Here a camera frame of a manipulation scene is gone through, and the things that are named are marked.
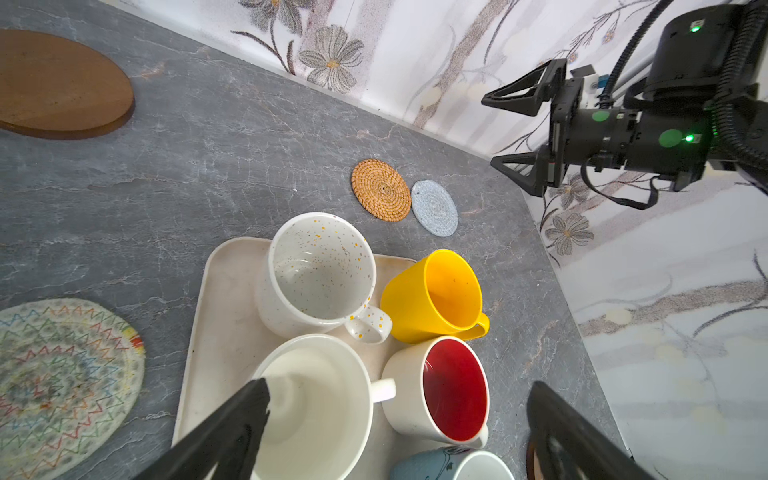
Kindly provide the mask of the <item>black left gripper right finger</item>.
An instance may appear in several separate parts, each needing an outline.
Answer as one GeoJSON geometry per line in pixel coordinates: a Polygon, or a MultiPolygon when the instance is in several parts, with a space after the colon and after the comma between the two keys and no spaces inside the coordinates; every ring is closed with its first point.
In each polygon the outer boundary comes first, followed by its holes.
{"type": "Polygon", "coordinates": [[[532,384],[526,411],[538,479],[653,479],[545,382],[532,384]]]}

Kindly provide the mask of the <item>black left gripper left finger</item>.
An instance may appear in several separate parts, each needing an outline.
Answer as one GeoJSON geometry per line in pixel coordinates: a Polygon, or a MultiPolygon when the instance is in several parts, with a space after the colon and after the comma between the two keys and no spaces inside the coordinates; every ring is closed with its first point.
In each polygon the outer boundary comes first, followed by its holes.
{"type": "Polygon", "coordinates": [[[269,402],[267,381],[249,381],[137,477],[249,479],[269,419],[269,402]]]}

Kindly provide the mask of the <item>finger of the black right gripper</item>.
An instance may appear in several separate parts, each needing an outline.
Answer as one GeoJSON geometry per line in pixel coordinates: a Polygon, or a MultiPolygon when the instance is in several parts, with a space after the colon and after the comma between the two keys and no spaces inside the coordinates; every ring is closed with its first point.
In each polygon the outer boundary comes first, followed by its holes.
{"type": "Polygon", "coordinates": [[[481,104],[535,117],[544,102],[554,99],[565,82],[567,61],[553,59],[505,86],[486,93],[481,104]]]}
{"type": "Polygon", "coordinates": [[[530,196],[543,197],[548,187],[547,149],[495,156],[490,165],[505,175],[530,196]]]}

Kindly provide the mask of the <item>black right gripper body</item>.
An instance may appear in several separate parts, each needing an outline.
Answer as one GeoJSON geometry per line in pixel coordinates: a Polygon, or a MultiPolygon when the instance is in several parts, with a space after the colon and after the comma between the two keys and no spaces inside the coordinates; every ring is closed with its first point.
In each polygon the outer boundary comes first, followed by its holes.
{"type": "Polygon", "coordinates": [[[552,88],[545,179],[559,186],[571,165],[621,169],[628,161],[636,112],[581,106],[582,79],[559,80],[552,88]]]}

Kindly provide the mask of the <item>grey blue woven coaster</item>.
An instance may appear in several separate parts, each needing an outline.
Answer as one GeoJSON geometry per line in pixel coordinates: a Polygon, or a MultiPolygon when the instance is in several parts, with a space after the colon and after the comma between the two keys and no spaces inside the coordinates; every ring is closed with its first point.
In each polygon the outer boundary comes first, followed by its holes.
{"type": "Polygon", "coordinates": [[[449,237],[458,227],[458,211],[447,190],[433,180],[416,182],[411,189],[412,210],[431,234],[449,237]]]}

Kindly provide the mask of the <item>woven rattan round coaster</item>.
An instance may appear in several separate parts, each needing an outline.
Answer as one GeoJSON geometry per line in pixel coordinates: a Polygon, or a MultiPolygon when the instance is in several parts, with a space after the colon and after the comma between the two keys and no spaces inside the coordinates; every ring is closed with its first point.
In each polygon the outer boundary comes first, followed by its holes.
{"type": "Polygon", "coordinates": [[[362,207],[380,220],[399,222],[411,210],[408,185],[392,166],[381,160],[359,162],[352,171],[351,186],[362,207]]]}

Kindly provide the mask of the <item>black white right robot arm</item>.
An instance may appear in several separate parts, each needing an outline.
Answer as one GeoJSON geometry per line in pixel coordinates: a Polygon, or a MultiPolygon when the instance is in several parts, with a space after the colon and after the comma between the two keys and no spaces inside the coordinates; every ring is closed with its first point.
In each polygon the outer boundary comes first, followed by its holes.
{"type": "Polygon", "coordinates": [[[567,169],[582,176],[605,169],[644,172],[680,191],[707,168],[736,171],[767,186],[767,105],[757,76],[767,46],[763,1],[687,12],[664,28],[648,75],[625,92],[616,82],[645,33],[666,8],[656,5],[628,42],[592,108],[584,106],[586,70],[552,59],[483,97],[487,107],[535,116],[550,107],[549,135],[528,153],[491,164],[541,197],[567,169]]]}

